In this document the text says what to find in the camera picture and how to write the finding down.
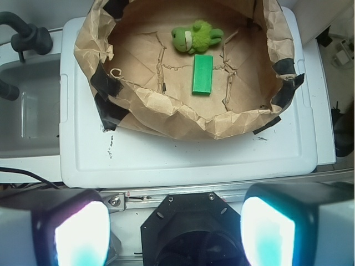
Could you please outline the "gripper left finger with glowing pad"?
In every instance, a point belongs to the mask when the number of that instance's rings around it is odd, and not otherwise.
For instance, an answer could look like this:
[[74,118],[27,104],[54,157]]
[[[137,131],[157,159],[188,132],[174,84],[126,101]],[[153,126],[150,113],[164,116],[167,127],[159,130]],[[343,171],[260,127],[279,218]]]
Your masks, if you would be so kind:
[[104,265],[110,216],[93,189],[1,192],[1,265]]

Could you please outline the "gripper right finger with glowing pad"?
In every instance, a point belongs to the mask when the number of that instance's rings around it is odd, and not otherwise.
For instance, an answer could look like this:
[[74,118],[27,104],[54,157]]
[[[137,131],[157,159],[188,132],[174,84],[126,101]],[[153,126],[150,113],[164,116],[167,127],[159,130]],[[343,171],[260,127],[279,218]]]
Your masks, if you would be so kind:
[[354,265],[354,185],[256,183],[240,228],[251,265]]

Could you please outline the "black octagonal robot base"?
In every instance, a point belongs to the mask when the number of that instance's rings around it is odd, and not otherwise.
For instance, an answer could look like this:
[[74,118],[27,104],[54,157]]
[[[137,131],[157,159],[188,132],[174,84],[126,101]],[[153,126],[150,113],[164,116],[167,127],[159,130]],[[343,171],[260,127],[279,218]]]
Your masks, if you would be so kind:
[[248,265],[241,216],[213,192],[168,195],[141,225],[144,265]]

